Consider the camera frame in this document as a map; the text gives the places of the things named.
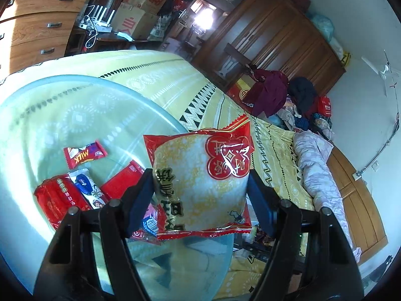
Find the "dark wooden chair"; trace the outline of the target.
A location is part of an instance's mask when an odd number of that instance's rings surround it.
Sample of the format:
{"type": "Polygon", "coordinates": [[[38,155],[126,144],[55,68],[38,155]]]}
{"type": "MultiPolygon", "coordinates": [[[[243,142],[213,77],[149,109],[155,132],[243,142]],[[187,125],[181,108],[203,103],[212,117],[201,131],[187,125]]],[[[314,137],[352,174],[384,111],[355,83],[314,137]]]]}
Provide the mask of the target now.
{"type": "Polygon", "coordinates": [[[224,80],[231,80],[242,74],[251,64],[251,60],[240,53],[232,44],[226,44],[224,57],[216,74],[224,80]]]}

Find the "lower cardboard box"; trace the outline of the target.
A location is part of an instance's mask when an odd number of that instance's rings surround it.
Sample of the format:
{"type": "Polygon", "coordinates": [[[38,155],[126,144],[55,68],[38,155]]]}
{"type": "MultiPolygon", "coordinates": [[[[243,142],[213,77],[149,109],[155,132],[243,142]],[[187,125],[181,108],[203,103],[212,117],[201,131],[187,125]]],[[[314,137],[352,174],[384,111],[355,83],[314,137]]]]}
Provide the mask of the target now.
{"type": "Polygon", "coordinates": [[[147,39],[159,17],[135,6],[121,3],[111,26],[114,32],[128,34],[133,39],[147,39]]]}

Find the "wooden chest of drawers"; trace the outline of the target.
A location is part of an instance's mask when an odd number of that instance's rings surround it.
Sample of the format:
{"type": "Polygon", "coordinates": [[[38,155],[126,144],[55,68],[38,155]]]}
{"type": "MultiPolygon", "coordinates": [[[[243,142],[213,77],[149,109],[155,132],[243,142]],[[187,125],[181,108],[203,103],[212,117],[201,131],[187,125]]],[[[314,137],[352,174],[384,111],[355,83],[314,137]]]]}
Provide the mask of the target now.
{"type": "Polygon", "coordinates": [[[10,0],[1,14],[1,78],[63,57],[87,0],[10,0]]]}

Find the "lilac folded quilt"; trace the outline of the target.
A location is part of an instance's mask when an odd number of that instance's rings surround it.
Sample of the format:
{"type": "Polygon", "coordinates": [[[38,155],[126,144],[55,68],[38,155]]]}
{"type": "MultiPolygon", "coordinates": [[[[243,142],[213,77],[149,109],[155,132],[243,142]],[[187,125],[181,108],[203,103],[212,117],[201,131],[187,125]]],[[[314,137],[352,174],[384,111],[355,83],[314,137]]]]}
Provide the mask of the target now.
{"type": "Polygon", "coordinates": [[[332,210],[343,229],[355,260],[359,262],[362,250],[353,245],[343,199],[327,165],[334,148],[333,144],[310,130],[297,132],[293,141],[298,156],[298,167],[303,172],[303,186],[312,197],[315,209],[319,211],[327,207],[332,210]]]}

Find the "brown wooden wardrobe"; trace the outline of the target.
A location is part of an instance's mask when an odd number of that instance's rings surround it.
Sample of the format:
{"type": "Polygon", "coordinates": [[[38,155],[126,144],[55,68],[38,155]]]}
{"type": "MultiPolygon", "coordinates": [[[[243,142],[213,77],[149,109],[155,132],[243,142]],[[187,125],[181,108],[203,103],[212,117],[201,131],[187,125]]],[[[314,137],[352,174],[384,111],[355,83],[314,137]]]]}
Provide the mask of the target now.
{"type": "Polygon", "coordinates": [[[246,71],[231,80],[216,74],[226,44],[251,60],[250,66],[308,79],[320,96],[345,72],[323,35],[290,0],[242,0],[202,44],[192,64],[224,92],[246,71]]]}

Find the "white wifi router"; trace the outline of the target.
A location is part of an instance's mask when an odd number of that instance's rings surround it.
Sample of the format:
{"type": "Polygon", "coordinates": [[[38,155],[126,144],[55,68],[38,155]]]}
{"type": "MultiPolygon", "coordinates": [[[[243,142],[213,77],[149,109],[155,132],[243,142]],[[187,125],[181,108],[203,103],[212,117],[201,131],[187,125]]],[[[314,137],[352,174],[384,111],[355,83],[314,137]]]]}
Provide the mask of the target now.
{"type": "Polygon", "coordinates": [[[110,10],[105,6],[89,5],[79,22],[78,27],[85,31],[95,31],[98,33],[112,32],[112,19],[115,10],[110,10]]]}

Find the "flat red snack packet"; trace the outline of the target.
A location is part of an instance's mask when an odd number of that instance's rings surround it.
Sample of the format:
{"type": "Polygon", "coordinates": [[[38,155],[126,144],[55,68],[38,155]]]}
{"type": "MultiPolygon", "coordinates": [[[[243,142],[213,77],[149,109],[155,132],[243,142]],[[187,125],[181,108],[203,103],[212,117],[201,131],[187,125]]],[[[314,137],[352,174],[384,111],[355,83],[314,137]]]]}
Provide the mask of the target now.
{"type": "Polygon", "coordinates": [[[144,169],[131,160],[126,167],[101,186],[101,191],[109,199],[119,199],[128,188],[138,183],[143,173],[144,169]]]}

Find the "yellow patterned bedsheet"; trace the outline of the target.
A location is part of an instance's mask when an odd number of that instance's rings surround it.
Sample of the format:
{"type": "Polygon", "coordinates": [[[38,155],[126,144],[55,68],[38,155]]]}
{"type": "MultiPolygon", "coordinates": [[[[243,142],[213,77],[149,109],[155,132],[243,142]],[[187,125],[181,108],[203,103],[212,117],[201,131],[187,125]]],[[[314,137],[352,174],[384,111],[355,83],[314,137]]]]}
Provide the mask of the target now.
{"type": "MultiPolygon", "coordinates": [[[[123,85],[168,111],[184,127],[180,134],[204,128],[221,129],[239,116],[250,120],[254,153],[251,170],[262,182],[274,189],[281,199],[288,199],[298,208],[312,210],[312,199],[298,181],[294,160],[293,135],[247,115],[203,74],[176,54],[121,50],[94,52],[49,60],[18,71],[1,82],[1,93],[14,93],[36,80],[62,75],[79,75],[108,80],[123,85]]],[[[92,233],[98,277],[103,291],[111,293],[101,240],[92,233]]],[[[251,300],[266,263],[255,261],[251,271],[237,272],[230,264],[213,299],[251,300]]]]}

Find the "red milk candy packet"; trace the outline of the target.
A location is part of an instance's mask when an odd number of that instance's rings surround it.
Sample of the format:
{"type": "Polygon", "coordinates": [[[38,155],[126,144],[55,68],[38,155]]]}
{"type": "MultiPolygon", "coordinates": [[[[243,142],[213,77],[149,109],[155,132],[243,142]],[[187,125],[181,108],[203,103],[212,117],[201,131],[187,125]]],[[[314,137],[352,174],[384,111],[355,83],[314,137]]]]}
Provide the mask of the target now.
{"type": "Polygon", "coordinates": [[[94,141],[84,147],[65,147],[63,153],[70,170],[85,162],[91,162],[107,156],[107,151],[99,141],[94,141]]]}

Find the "maroon garment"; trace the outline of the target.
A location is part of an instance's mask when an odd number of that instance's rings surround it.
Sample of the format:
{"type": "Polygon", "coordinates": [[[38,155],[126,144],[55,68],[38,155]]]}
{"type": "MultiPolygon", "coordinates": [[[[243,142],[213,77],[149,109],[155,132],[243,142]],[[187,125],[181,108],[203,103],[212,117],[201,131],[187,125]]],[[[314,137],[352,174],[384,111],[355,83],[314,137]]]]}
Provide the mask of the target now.
{"type": "Polygon", "coordinates": [[[287,99],[288,78],[280,71],[256,69],[251,73],[255,83],[243,98],[243,103],[252,104],[251,115],[262,113],[270,117],[277,113],[287,99]]]}

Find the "red white rice cracker packet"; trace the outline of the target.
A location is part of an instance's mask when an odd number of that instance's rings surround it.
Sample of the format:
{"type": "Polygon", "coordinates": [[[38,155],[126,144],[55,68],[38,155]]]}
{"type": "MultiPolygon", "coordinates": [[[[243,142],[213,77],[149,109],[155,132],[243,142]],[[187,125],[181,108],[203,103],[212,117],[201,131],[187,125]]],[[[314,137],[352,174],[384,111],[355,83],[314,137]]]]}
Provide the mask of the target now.
{"type": "Polygon", "coordinates": [[[250,120],[176,135],[145,135],[157,199],[157,237],[249,233],[246,201],[254,144],[250,120]]]}

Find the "red gift box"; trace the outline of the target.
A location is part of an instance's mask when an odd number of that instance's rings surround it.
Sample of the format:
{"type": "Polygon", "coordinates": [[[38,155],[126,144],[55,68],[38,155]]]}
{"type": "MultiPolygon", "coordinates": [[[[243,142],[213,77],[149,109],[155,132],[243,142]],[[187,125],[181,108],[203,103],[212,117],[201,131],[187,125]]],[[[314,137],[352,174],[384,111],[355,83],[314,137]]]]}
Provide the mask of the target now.
{"type": "Polygon", "coordinates": [[[252,109],[253,103],[244,103],[243,100],[247,93],[251,89],[251,86],[246,83],[243,79],[238,79],[226,92],[226,94],[240,107],[243,109],[252,109]]]}

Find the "clear glass bowl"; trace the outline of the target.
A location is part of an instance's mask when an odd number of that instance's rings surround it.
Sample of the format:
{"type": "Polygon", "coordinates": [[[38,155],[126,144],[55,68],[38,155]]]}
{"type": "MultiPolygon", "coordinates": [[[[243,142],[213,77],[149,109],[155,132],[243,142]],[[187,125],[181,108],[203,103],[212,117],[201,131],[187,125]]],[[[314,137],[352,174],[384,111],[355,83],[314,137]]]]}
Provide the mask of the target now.
{"type": "MultiPolygon", "coordinates": [[[[52,76],[1,93],[1,256],[32,293],[55,230],[34,192],[46,179],[89,176],[90,207],[111,198],[103,185],[131,162],[150,168],[143,137],[185,131],[155,102],[90,76],[52,76]]],[[[152,300],[211,300],[228,271],[230,235],[127,247],[152,300]]]]}

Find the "blue white snack packet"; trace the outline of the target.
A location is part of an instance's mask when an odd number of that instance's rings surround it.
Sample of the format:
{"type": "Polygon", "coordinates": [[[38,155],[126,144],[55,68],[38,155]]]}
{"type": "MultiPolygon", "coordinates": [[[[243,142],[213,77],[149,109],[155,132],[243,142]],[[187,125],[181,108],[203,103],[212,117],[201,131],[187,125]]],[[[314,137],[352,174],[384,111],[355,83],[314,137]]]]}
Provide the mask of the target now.
{"type": "Polygon", "coordinates": [[[88,169],[69,172],[68,176],[93,209],[100,209],[108,203],[109,199],[93,181],[88,169]]]}

